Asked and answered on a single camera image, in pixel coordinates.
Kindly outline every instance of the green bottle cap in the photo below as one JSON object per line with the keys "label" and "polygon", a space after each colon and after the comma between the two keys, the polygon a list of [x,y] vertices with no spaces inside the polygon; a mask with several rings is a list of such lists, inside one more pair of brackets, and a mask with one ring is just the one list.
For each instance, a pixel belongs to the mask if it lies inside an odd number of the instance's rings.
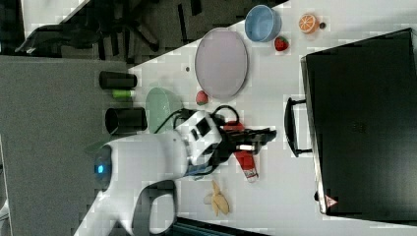
{"label": "green bottle cap", "polygon": [[113,97],[114,98],[124,98],[124,97],[132,97],[135,95],[133,90],[114,90]]}

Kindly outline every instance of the red object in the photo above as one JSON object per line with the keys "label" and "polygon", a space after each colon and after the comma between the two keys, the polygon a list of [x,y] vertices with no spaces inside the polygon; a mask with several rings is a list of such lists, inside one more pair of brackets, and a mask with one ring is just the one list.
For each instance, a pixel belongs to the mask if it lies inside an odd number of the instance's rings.
{"label": "red object", "polygon": [[[235,121],[229,121],[227,122],[223,130],[245,130],[245,127],[239,123],[235,124]],[[246,178],[250,183],[255,182],[258,180],[258,172],[257,168],[255,166],[254,156],[245,150],[240,150],[234,152],[234,155],[236,156],[236,159],[239,161],[240,167],[242,167],[243,173],[245,174]]]}
{"label": "red object", "polygon": [[200,90],[197,93],[196,102],[198,105],[205,105],[209,102],[209,97],[203,90]]}
{"label": "red object", "polygon": [[289,47],[289,43],[288,40],[285,39],[285,37],[283,36],[279,36],[275,39],[275,49],[277,51],[284,51],[285,49],[287,49]]}

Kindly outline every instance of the red warning label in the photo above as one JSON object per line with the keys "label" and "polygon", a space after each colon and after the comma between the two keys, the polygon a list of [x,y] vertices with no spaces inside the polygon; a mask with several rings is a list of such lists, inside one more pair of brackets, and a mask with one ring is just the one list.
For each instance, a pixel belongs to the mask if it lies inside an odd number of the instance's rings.
{"label": "red warning label", "polygon": [[327,205],[328,207],[333,207],[334,205],[336,205],[336,204],[337,204],[337,201],[336,201],[336,200],[334,200],[334,199],[332,199],[331,197],[329,197],[329,196],[327,196],[327,195],[325,195],[325,197],[326,197],[326,205]]}

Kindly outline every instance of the black mug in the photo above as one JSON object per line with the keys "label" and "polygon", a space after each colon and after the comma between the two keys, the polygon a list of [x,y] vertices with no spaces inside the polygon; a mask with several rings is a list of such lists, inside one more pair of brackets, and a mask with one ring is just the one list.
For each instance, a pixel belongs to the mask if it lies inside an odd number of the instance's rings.
{"label": "black mug", "polygon": [[105,127],[111,135],[132,134],[148,127],[142,107],[109,108],[105,113]]}

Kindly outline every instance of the small red fruit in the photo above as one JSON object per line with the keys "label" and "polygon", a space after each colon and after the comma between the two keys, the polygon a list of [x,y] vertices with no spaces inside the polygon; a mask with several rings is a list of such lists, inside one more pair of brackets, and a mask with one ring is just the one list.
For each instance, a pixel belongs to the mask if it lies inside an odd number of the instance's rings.
{"label": "small red fruit", "polygon": [[205,105],[209,102],[209,97],[203,90],[201,90],[197,93],[196,102],[198,105]]}
{"label": "small red fruit", "polygon": [[283,50],[285,50],[285,49],[287,49],[289,47],[288,40],[285,39],[285,37],[283,37],[283,36],[277,37],[275,39],[274,44],[275,44],[275,49],[277,51],[283,51]]}

